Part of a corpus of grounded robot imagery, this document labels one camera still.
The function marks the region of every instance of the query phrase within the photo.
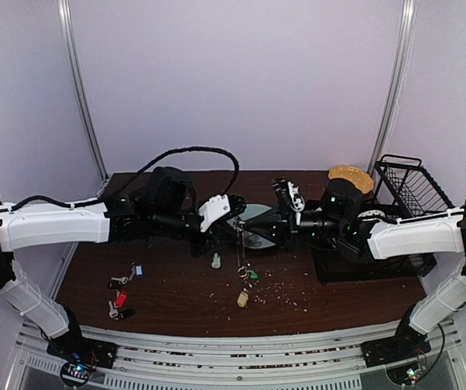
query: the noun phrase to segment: white wall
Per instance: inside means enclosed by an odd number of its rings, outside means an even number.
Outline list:
[[[456,205],[466,198],[466,2],[424,0],[388,151],[423,159]],[[429,291],[457,257],[440,256]],[[466,308],[456,316],[466,348]]]
[[[94,195],[100,182],[81,127],[54,0],[0,2],[0,194],[65,200]],[[16,254],[45,291],[64,245]],[[0,386],[20,329],[0,299]]]
[[[242,169],[366,169],[402,1],[83,0],[72,19],[110,172],[187,145]],[[209,154],[184,169],[229,169]]]

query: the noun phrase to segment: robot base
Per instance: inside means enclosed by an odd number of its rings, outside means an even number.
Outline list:
[[[115,360],[115,355],[117,354],[117,345],[113,343],[109,343],[106,341],[94,340],[94,339],[87,339],[83,338],[84,344],[87,348],[91,349],[95,353],[95,357],[97,358],[97,367],[101,368],[108,368],[111,369],[113,367],[113,362]],[[48,344],[48,348],[46,352],[49,355],[56,356],[58,358],[62,358],[62,356],[58,353],[57,349],[55,349],[52,345]],[[87,358],[83,359],[81,363],[90,366],[92,361],[91,355]]]
[[[427,340],[413,343],[412,340],[392,336],[362,343],[361,350],[366,367],[369,368],[416,358],[420,351],[431,351],[431,346]]]

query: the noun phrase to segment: key ring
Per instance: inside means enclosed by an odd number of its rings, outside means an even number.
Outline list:
[[[238,268],[237,274],[240,279],[247,279],[249,277],[249,271],[245,266]]]

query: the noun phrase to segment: white bracket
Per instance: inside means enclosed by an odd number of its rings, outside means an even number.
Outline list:
[[[305,210],[305,200],[299,194],[299,187],[292,181],[287,181],[287,187],[289,188],[289,195],[292,204],[290,207],[296,213],[296,224],[299,226],[301,223],[301,212]]]
[[[200,224],[200,232],[204,233],[211,225],[231,211],[227,195],[210,197],[199,209],[198,215],[203,217]]]

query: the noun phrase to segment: metal frame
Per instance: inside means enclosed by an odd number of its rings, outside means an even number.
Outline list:
[[[404,0],[403,17],[401,27],[398,33],[397,50],[395,51],[394,68],[386,98],[385,110],[382,114],[379,133],[377,134],[376,143],[373,147],[372,157],[368,165],[368,173],[372,173],[373,166],[383,153],[388,135],[390,133],[392,122],[397,106],[399,90],[404,81],[404,69],[407,65],[407,57],[412,40],[413,20],[416,12],[416,0]]]
[[[91,382],[97,387],[300,390],[322,388],[321,384],[330,388],[330,383],[352,380],[357,384],[361,374],[383,370],[384,366],[365,367],[359,345],[391,336],[396,326],[397,322],[392,322],[306,335],[239,338],[155,336],[93,327],[82,330],[85,336],[111,340],[119,346],[113,369],[98,370]],[[444,322],[443,327],[458,389],[466,390],[459,335],[452,320]],[[428,355],[433,356],[442,343],[440,332],[434,331],[429,339],[432,351]],[[46,354],[46,342],[37,327],[25,322],[4,388],[19,388],[27,366],[57,374],[61,364],[60,359]]]
[[[77,250],[78,242],[72,242],[67,245],[67,248],[64,250],[63,256],[61,256],[61,263],[59,264],[59,269],[56,272],[55,280],[48,295],[50,298],[55,299],[63,282],[64,276],[67,273],[67,269],[70,266],[70,262],[73,259],[73,255]]]
[[[59,20],[61,22],[61,29],[63,30],[64,41],[67,46],[68,58],[70,59],[70,69],[74,86],[76,88],[76,100],[79,106],[79,112],[83,125],[85,127],[86,136],[88,138],[89,147],[97,165],[98,174],[101,180],[108,178],[108,172],[104,161],[102,160],[101,148],[95,135],[94,123],[89,113],[88,99],[86,98],[85,86],[81,77],[81,66],[77,57],[76,40],[74,37],[72,16],[70,13],[70,0],[58,0]]]

